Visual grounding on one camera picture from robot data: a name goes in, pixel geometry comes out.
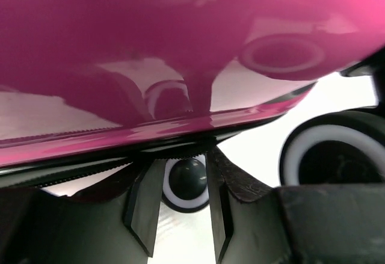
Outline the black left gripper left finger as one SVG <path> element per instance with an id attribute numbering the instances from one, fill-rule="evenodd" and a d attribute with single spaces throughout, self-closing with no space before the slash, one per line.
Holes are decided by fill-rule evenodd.
<path id="1" fill-rule="evenodd" d="M 165 163 L 136 161 L 70 197 L 1 189 L 2 263 L 146 263 Z"/>

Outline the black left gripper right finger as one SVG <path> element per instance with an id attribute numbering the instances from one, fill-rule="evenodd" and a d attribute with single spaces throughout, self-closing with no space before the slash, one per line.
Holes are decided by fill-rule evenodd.
<path id="1" fill-rule="evenodd" d="M 384 185 L 271 188 L 206 154 L 217 263 L 383 263 Z"/>

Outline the pink hard-shell suitcase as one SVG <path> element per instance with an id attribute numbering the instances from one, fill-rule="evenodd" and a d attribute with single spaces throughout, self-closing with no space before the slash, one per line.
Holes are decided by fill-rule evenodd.
<path id="1" fill-rule="evenodd" d="M 1 186 L 152 153 L 163 202 L 201 210 L 183 163 L 383 54 L 384 0 L 1 0 Z"/>

